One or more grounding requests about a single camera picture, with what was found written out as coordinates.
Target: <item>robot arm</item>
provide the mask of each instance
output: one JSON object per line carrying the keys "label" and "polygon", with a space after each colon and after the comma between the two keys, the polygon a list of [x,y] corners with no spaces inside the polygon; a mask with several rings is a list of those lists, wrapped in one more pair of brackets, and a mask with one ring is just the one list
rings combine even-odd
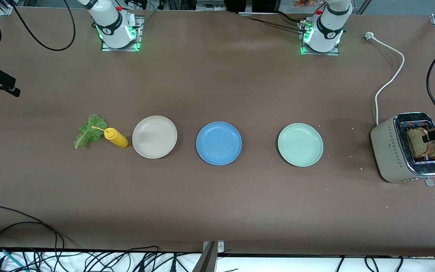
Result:
{"label": "robot arm", "polygon": [[111,48],[122,48],[135,40],[133,31],[135,15],[121,7],[115,7],[112,0],[77,0],[85,7],[100,33],[100,38]]}
{"label": "robot arm", "polygon": [[321,14],[311,17],[312,31],[304,42],[317,52],[328,52],[340,42],[343,26],[352,13],[352,0],[328,0]]}

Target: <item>yellow squeeze bottle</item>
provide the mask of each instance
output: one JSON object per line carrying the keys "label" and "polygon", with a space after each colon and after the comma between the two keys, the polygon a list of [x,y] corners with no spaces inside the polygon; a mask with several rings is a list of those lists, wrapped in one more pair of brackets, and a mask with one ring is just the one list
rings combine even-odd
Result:
{"label": "yellow squeeze bottle", "polygon": [[128,146],[128,140],[116,129],[109,127],[107,129],[101,129],[99,127],[92,126],[93,129],[98,129],[104,132],[105,138],[120,148]]}

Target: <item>table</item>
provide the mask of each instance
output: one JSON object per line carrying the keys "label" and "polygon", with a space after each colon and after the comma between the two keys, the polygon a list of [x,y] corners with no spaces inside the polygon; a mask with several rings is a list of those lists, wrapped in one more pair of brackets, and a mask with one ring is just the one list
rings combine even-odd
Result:
{"label": "table", "polygon": [[[369,139],[373,96],[400,57],[362,38],[373,31],[406,56],[379,97],[381,122],[409,111],[435,120],[425,90],[435,57],[428,17],[352,16],[340,56],[318,57],[300,55],[295,33],[230,12],[157,12],[140,52],[101,52],[88,12],[73,12],[77,38],[64,52],[38,45],[15,14],[0,21],[0,69],[22,90],[20,98],[0,91],[0,205],[51,224],[72,248],[195,251],[223,240],[245,253],[435,255],[435,186],[385,182]],[[21,14],[47,45],[71,38],[65,9]],[[435,71],[432,78],[435,94]],[[105,140],[74,150],[91,114],[126,136],[143,118],[166,116],[178,142],[157,160]],[[213,121],[243,138],[224,167],[195,150],[198,131]],[[312,167],[278,153],[278,134],[295,122],[323,138]],[[17,220],[0,210],[0,229]],[[53,247],[53,239],[23,226],[0,246]]]}

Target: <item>white toaster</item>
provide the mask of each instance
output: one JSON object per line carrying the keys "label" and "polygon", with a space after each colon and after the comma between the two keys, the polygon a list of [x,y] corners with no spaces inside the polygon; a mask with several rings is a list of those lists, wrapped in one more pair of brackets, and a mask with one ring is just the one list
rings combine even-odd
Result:
{"label": "white toaster", "polygon": [[406,131],[413,128],[434,128],[432,119],[422,112],[398,114],[372,129],[370,139],[380,175],[388,182],[425,179],[433,186],[435,159],[416,159],[410,150]]}

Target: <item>lettuce leaf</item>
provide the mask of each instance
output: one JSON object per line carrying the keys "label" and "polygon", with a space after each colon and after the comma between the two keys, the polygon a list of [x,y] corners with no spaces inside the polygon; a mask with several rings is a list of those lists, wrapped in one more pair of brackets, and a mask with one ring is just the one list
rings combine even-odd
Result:
{"label": "lettuce leaf", "polygon": [[103,136],[103,131],[98,129],[93,129],[92,126],[99,127],[101,129],[106,129],[108,127],[107,122],[104,119],[93,114],[88,117],[88,122],[85,122],[82,127],[78,128],[80,134],[76,137],[74,141],[75,149],[79,147],[84,147],[90,143],[90,141],[98,141]]}

